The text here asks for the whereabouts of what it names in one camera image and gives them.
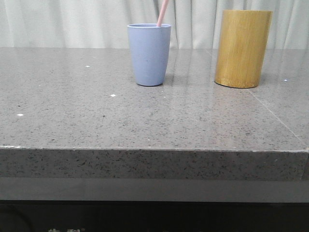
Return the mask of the blue plastic cup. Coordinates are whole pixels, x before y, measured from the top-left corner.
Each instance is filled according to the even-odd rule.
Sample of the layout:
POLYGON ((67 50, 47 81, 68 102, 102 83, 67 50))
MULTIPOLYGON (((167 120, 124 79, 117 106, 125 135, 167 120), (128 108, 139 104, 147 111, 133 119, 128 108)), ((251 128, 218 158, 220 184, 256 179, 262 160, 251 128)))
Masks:
POLYGON ((131 24, 127 26, 136 83, 153 87, 163 84, 169 59, 171 25, 131 24))

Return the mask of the pink chopstick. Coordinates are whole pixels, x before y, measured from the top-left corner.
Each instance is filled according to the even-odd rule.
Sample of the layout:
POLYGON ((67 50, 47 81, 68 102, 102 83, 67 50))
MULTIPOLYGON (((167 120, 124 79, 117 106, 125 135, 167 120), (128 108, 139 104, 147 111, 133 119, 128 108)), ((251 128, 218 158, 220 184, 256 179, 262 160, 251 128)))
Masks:
POLYGON ((163 2, 162 2, 159 17, 158 17, 157 24, 156 24, 157 27, 161 27, 161 25, 163 23, 165 13, 166 13, 166 10, 167 10, 167 7, 168 7, 168 3, 169 3, 169 0, 163 0, 163 2))

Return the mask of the pale green curtain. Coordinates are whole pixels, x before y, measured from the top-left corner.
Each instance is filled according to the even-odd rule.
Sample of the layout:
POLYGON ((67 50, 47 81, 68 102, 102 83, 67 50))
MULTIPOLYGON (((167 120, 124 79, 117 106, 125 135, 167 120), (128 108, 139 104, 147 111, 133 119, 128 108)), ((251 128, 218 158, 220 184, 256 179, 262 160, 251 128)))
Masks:
MULTIPOLYGON (((159 0, 3 0, 2 47, 126 48, 127 25, 155 23, 159 0)), ((272 12, 268 48, 307 49, 306 0, 171 0, 171 47, 217 48, 224 10, 272 12)))

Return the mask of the bamboo cylindrical holder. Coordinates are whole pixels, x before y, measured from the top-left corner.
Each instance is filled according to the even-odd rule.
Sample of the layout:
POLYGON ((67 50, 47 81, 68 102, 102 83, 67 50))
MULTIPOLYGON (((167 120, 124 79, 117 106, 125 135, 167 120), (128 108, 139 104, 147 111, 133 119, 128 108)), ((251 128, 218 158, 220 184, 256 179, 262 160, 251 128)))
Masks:
POLYGON ((215 83, 259 85, 271 19, 271 11, 223 10, 215 83))

